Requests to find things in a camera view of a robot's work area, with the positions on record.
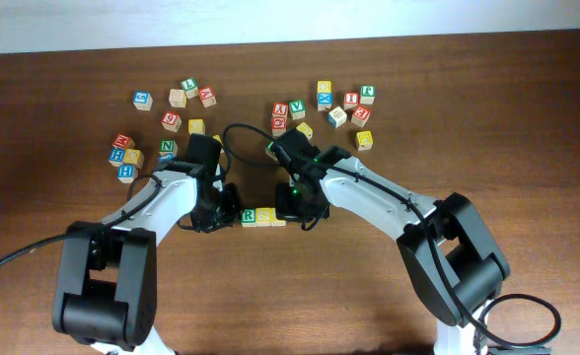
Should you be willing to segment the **yellow S block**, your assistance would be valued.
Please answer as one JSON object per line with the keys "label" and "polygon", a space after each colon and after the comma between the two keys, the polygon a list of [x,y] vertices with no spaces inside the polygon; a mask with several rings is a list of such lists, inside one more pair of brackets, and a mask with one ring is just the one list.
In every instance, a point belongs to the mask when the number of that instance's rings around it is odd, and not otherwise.
{"label": "yellow S block", "polygon": [[272,225],[272,209],[270,207],[258,207],[255,210],[255,224],[258,227]]}
{"label": "yellow S block", "polygon": [[286,225],[286,221],[283,219],[279,219],[276,215],[276,209],[271,209],[271,216],[270,216],[270,224],[274,227],[281,227]]}

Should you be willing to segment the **green R block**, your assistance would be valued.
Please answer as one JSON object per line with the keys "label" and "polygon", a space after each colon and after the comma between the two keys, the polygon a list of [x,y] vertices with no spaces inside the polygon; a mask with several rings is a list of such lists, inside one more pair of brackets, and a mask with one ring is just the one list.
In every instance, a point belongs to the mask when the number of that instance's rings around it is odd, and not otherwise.
{"label": "green R block", "polygon": [[241,224],[244,228],[256,226],[256,210],[254,208],[246,208],[242,211]]}

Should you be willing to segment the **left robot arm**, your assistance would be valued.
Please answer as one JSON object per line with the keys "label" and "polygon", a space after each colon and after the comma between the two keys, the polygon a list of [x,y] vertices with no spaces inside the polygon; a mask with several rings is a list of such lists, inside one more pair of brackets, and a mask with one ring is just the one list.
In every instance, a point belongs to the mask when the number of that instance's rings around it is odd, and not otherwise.
{"label": "left robot arm", "polygon": [[183,156],[160,163],[148,183],[99,223],[67,229],[54,293],[52,326],[104,354],[169,354],[155,325],[157,247],[181,218],[212,233],[241,209],[222,180],[221,143],[194,134]]}

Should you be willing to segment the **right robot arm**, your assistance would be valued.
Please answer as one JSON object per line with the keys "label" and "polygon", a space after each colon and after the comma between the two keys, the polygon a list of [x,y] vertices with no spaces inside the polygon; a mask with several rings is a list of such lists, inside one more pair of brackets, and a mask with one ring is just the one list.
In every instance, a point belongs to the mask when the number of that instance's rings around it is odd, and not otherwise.
{"label": "right robot arm", "polygon": [[397,243],[417,297],[437,321],[434,353],[489,353],[486,314],[511,269],[466,197],[411,192],[338,146],[320,151],[297,130],[268,150],[290,176],[276,187],[280,218],[310,229],[338,207],[369,222]]}

